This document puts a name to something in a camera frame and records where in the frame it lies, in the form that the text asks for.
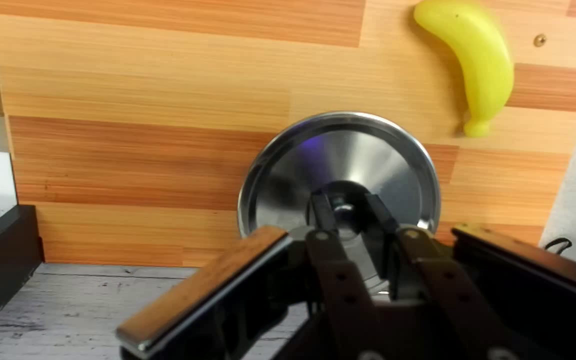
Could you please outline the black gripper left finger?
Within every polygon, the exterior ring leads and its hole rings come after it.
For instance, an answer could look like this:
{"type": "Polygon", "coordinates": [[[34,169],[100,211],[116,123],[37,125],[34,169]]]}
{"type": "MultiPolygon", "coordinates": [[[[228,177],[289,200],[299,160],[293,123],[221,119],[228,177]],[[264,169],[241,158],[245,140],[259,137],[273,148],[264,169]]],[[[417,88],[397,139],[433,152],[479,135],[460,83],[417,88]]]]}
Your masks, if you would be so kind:
{"type": "Polygon", "coordinates": [[[338,240],[338,223],[328,197],[314,194],[310,211],[314,231],[305,236],[305,248],[335,357],[340,360],[390,360],[394,352],[383,341],[381,322],[364,280],[338,240]]]}

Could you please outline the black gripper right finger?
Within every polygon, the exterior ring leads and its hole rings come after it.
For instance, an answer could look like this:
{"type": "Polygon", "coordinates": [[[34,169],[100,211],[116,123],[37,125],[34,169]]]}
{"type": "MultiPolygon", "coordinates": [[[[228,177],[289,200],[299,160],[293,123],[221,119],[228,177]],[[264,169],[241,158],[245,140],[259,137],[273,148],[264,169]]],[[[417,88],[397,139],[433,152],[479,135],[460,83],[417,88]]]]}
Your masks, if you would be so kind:
{"type": "Polygon", "coordinates": [[[364,200],[364,245],[400,313],[424,316],[422,336],[407,348],[440,360],[528,360],[539,352],[509,331],[469,274],[446,257],[433,236],[400,227],[375,194],[364,200]]]}

